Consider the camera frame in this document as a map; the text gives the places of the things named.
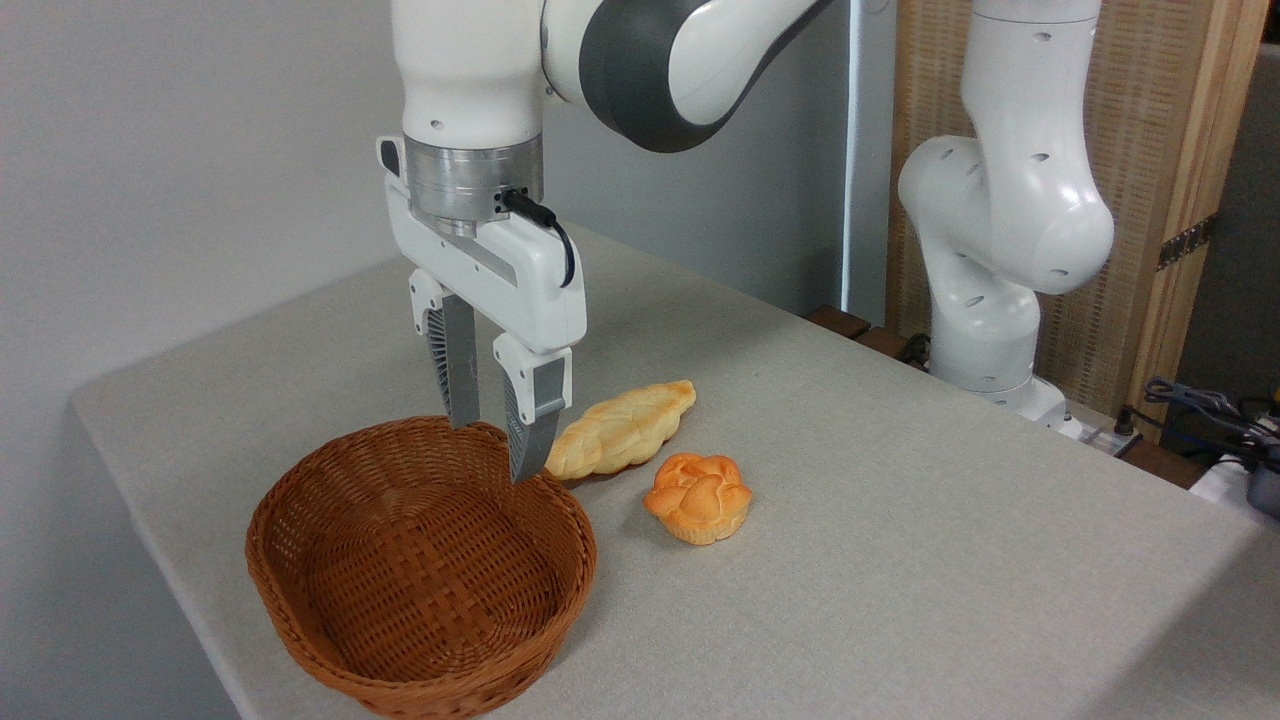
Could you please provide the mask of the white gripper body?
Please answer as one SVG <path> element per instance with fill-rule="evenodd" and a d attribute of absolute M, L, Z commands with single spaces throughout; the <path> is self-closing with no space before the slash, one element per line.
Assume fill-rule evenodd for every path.
<path fill-rule="evenodd" d="M 401 252 L 538 355 L 586 331 L 584 270 L 556 229 L 508 209 L 541 200 L 543 145 L 443 149 L 384 136 L 390 227 Z"/>

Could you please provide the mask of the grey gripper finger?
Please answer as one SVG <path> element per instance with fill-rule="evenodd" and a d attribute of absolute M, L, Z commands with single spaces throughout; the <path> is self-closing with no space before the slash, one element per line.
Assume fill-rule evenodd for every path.
<path fill-rule="evenodd" d="M 493 348 L 504 372 L 509 477 L 520 483 L 544 469 L 561 410 L 572 405 L 572 352 L 539 355 L 511 333 L 499 334 Z"/>
<path fill-rule="evenodd" d="M 425 336 L 453 428 L 480 419 L 474 307 L 419 268 L 410 277 L 416 331 Z"/>

